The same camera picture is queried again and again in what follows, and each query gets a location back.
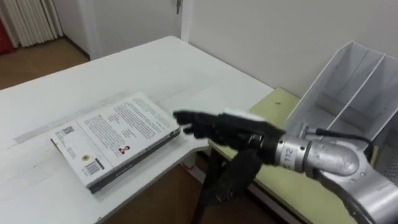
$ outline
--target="robotic hand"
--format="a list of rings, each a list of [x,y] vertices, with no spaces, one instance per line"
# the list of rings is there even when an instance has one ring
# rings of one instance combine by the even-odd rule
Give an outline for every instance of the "robotic hand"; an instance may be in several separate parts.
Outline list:
[[[358,223],[398,223],[398,187],[373,170],[369,156],[354,144],[288,136],[265,121],[226,113],[176,111],[174,117],[186,134],[238,151],[219,181],[205,192],[206,204],[226,202],[240,194],[266,164],[304,172],[319,181],[343,201]],[[364,139],[322,129],[313,132],[317,133]]]

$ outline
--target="barcode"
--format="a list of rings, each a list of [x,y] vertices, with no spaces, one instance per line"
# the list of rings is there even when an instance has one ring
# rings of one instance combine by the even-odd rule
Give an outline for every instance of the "barcode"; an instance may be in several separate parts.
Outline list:
[[[93,175],[93,174],[95,174],[96,172],[100,171],[101,168],[99,167],[99,165],[97,164],[97,162],[94,161],[94,162],[92,162],[91,164],[88,164],[88,165],[86,166],[86,170],[87,170],[87,172],[89,173],[89,175]]]
[[[75,130],[74,130],[74,128],[72,126],[69,126],[67,128],[62,129],[62,131],[63,131],[64,134],[69,134],[71,132],[74,132]]]

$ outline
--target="yellow table surface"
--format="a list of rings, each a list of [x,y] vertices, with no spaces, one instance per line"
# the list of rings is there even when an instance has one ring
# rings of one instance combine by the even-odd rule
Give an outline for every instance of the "yellow table surface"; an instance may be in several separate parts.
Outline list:
[[[249,112],[283,128],[287,117],[298,102],[297,97],[278,88],[254,105]],[[209,144],[227,159],[233,158],[236,154],[228,147],[218,146],[211,141]],[[280,167],[263,166],[255,181],[306,222],[356,223],[336,195],[305,174]]]

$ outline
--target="black cable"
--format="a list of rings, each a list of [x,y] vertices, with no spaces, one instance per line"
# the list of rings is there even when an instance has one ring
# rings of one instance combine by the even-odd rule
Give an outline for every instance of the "black cable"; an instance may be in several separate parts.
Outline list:
[[[364,141],[364,142],[366,142],[368,144],[368,146],[366,147],[366,149],[364,150],[363,153],[365,154],[365,156],[366,156],[366,158],[368,159],[369,162],[372,159],[373,142],[371,140],[363,137],[363,136],[359,136],[359,135],[356,135],[356,134],[338,133],[338,132],[334,132],[334,131],[325,130],[325,129],[322,129],[322,128],[317,128],[317,130],[315,131],[315,135]]]

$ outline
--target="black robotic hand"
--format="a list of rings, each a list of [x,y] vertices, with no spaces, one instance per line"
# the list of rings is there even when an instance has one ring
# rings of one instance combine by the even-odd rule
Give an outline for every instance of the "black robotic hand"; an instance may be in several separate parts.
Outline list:
[[[194,111],[175,111],[173,115],[177,123],[184,126],[185,134],[193,134],[198,139],[208,138],[237,151],[249,148],[263,151],[264,147],[274,147],[270,143],[279,140],[285,133],[265,121],[254,121],[226,113],[212,115]]]
[[[173,113],[186,134],[208,138],[238,151],[217,183],[200,199],[207,205],[227,202],[241,194],[256,177],[262,164],[274,164],[279,138],[285,131],[265,121],[254,121],[230,114],[217,116],[193,111]]]

